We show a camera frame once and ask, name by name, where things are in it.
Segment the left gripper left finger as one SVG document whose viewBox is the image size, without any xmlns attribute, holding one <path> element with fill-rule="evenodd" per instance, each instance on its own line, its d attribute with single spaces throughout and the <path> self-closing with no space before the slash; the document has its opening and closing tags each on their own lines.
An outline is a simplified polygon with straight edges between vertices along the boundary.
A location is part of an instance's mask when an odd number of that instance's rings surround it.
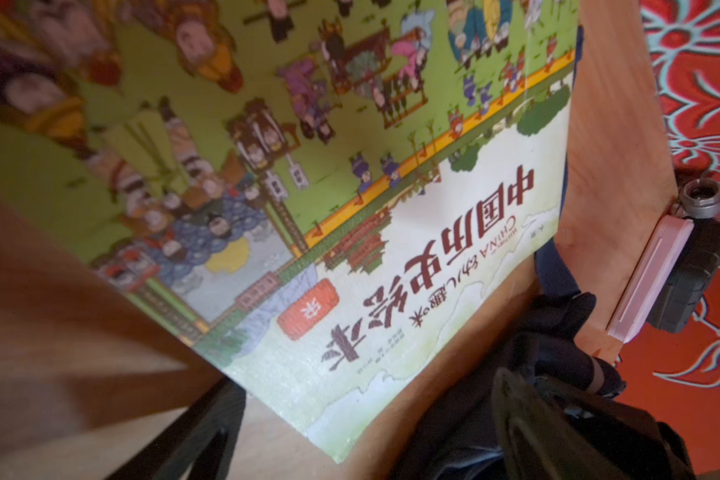
<svg viewBox="0 0 720 480">
<path fill-rule="evenodd" d="M 245 412 L 246 391 L 215 384 L 111 479 L 225 479 Z"/>
</svg>

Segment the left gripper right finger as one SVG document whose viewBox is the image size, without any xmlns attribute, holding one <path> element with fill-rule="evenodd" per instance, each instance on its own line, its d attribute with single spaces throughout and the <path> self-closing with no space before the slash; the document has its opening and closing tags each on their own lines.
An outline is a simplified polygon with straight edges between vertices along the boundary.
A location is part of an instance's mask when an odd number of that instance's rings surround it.
<svg viewBox="0 0 720 480">
<path fill-rule="evenodd" d="M 492 389 L 496 435 L 511 479 L 625 479 L 549 405 L 533 385 L 513 372 L 496 372 Z"/>
</svg>

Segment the navy blue student backpack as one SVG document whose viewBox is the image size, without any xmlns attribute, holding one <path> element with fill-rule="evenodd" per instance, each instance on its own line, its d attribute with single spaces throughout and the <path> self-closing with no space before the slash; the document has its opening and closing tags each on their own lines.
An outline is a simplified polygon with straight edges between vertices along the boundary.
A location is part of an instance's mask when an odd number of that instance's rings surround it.
<svg viewBox="0 0 720 480">
<path fill-rule="evenodd" d="M 510 332 L 424 414 L 394 479 L 691 479 L 683 439 L 618 402 L 619 372 L 575 344 L 596 299 L 553 242 L 541 293 Z"/>
</svg>

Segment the colourful illustrated history book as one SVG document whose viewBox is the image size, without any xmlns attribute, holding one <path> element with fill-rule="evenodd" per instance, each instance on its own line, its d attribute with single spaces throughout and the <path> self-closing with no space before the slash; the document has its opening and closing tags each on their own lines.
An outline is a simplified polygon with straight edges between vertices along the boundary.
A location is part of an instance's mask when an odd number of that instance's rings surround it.
<svg viewBox="0 0 720 480">
<path fill-rule="evenodd" d="M 558 227 L 576 1 L 0 1 L 0 196 L 336 462 Z"/>
</svg>

